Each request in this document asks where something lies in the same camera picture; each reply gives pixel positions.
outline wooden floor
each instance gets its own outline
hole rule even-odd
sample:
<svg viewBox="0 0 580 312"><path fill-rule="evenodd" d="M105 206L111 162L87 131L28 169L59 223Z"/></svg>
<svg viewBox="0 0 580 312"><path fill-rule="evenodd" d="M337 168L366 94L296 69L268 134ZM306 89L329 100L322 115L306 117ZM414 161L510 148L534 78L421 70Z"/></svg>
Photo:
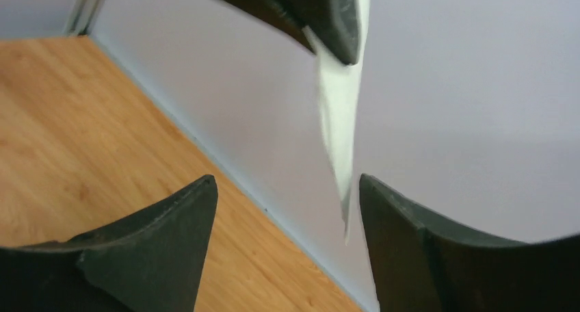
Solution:
<svg viewBox="0 0 580 312"><path fill-rule="evenodd" d="M0 42L0 245L66 240L208 173L196 311L359 311L89 38Z"/></svg>

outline light gray wall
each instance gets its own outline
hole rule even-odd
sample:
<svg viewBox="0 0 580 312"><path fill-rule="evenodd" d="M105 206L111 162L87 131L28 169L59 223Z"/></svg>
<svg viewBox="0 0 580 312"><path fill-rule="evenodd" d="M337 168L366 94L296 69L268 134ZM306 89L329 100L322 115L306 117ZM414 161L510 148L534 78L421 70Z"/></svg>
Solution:
<svg viewBox="0 0 580 312"><path fill-rule="evenodd" d="M0 0L0 39L61 36L76 0Z"/></svg>
<svg viewBox="0 0 580 312"><path fill-rule="evenodd" d="M580 0L371 0L357 174L491 233L579 232L579 14ZM359 218L343 245L312 56L215 0L106 0L94 37L377 311Z"/></svg>

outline white paper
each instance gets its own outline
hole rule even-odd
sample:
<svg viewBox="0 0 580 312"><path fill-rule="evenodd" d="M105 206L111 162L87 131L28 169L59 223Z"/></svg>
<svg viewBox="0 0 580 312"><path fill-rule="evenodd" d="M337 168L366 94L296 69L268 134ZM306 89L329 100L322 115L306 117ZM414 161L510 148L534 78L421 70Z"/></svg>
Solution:
<svg viewBox="0 0 580 312"><path fill-rule="evenodd" d="M370 0L357 0L360 53L355 65L344 66L309 28L304 30L317 55L320 127L341 201L345 244L350 233L354 127L369 27L369 4Z"/></svg>

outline dark plastic piece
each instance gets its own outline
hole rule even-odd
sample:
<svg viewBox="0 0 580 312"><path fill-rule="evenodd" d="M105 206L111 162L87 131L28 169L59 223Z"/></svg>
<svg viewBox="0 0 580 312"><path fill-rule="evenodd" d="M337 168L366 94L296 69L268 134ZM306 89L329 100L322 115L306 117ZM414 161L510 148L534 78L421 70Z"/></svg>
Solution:
<svg viewBox="0 0 580 312"><path fill-rule="evenodd" d="M343 64L358 62L356 0L223 0L285 32L312 51L309 26Z"/></svg>
<svg viewBox="0 0 580 312"><path fill-rule="evenodd" d="M217 201L207 175L67 242L0 248L1 310L192 312Z"/></svg>
<svg viewBox="0 0 580 312"><path fill-rule="evenodd" d="M454 222L369 175L359 189L381 311L580 311L580 235L515 242Z"/></svg>

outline white tissue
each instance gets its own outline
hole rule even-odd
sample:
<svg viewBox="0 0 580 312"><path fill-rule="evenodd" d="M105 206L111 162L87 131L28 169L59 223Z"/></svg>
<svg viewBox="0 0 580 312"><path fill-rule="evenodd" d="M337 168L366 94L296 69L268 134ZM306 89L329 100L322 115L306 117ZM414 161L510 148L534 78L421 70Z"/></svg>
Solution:
<svg viewBox="0 0 580 312"><path fill-rule="evenodd" d="M342 218L345 223L345 244L348 243L350 234L354 128L369 27L369 4L370 0L357 0L360 53L358 63L353 66L344 66L327 50L310 28L304 30L317 55L320 127L339 191Z"/></svg>

